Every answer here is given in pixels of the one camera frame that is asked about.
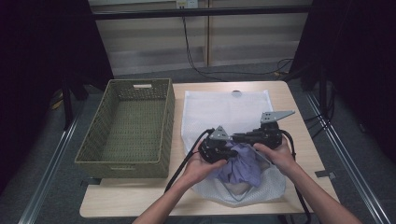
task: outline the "crumpled fabric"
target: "crumpled fabric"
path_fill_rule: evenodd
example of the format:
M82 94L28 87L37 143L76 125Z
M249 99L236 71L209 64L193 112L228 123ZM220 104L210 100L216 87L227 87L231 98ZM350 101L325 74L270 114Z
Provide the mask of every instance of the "crumpled fabric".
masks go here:
M238 155L228 159L226 165L214 170L207 178L218 178L223 183L249 183L258 187L262 183L260 162L256 159L254 148L249 144L227 142L226 147L232 147Z

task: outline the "wooden table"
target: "wooden table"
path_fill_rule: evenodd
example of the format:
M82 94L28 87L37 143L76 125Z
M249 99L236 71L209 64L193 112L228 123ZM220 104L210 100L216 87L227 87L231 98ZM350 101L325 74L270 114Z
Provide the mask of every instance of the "wooden table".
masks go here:
M162 194L169 179L185 157L181 139L181 118L185 91L264 91L268 90L275 111L294 110L296 113L278 122L281 129L291 134L297 153L297 162L335 200L338 198L328 177L317 178L315 171L324 170L318 152L304 125L289 87L282 81L185 83L174 84L176 96L175 124L167 179L103 179L100 185L89 185L80 207L83 217L137 217ZM202 199L192 189L181 198L171 216L210 216L248 214L292 214L304 210L294 186L287 179L285 194L269 203L231 208Z

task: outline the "wall socket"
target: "wall socket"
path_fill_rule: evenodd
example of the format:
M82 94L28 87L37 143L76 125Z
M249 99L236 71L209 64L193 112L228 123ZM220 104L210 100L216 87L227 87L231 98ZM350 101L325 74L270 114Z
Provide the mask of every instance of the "wall socket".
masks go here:
M198 0L176 0L176 8L198 8Z

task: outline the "woven basket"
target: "woven basket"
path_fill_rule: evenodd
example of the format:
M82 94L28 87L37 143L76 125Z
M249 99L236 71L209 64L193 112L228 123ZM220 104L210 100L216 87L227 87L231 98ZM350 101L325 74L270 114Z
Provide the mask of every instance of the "woven basket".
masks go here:
M168 177L174 112L171 79L110 80L75 163L95 178Z

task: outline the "person's right arm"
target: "person's right arm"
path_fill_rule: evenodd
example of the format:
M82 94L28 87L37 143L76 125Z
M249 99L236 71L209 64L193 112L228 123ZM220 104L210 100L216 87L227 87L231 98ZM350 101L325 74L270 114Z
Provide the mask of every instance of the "person's right arm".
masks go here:
M290 154L288 141L283 138L282 145L272 150L263 144L254 147L264 153L286 175L323 223L361 223L343 205L322 189Z

